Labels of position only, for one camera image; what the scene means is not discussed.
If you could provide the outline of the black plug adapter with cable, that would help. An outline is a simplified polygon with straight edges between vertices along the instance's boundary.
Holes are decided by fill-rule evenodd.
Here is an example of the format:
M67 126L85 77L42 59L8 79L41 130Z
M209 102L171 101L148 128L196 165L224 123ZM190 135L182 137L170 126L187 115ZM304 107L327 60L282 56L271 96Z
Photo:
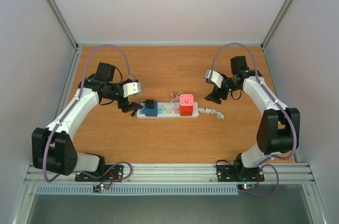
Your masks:
M156 117L158 115L157 101L153 99L146 99L143 102L138 102L142 106L141 109L132 112L131 116L134 117L138 113L143 114L146 117Z

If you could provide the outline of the blue cube socket adapter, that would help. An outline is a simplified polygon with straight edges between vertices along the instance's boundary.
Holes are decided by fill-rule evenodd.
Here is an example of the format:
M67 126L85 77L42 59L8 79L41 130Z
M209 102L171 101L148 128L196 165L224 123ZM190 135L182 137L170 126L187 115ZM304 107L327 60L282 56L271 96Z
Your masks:
M151 99L145 100L144 115L146 117L156 117L158 115L158 102Z

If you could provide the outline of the pink cube socket adapter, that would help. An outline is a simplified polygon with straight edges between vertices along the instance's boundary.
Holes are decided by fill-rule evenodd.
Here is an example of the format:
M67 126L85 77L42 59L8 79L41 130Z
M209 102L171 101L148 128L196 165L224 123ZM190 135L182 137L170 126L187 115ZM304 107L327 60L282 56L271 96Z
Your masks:
M179 96L179 103L182 107L193 106L194 104L194 97L192 94L181 94Z

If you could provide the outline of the white charger with pink cable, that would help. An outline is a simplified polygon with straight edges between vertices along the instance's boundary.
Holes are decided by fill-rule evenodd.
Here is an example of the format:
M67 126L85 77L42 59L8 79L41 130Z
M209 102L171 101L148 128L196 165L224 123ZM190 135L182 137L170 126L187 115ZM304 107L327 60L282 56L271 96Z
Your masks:
M180 99L180 95L183 94L182 92L178 92L177 94L171 93L171 100L164 104L165 111L171 111L174 109L174 103L178 102Z

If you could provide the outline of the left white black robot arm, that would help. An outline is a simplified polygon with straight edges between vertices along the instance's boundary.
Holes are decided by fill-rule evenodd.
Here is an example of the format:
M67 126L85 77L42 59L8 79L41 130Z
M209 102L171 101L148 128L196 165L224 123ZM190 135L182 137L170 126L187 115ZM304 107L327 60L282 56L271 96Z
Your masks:
M142 105L129 102L128 97L141 93L141 83L133 78L113 83L116 67L99 63L96 73L84 76L75 96L65 109L45 128L36 128L31 136L32 163L43 172L44 180L54 181L47 173L56 177L81 172L95 181L105 178L109 169L103 156L76 151L73 139L89 112L102 100L117 102L123 113L137 111Z

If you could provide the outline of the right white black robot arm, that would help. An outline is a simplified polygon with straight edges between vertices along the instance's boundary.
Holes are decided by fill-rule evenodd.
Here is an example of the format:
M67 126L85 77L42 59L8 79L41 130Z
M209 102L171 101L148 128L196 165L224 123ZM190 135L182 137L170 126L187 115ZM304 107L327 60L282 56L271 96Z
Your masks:
M233 174L240 181L246 180L271 158L282 159L287 153L292 157L299 146L300 112L280 101L267 86L257 68L250 69L244 56L230 60L232 76L208 69L206 82L213 84L207 101L220 104L233 92L246 93L262 115L256 134L256 143L249 150L236 156Z

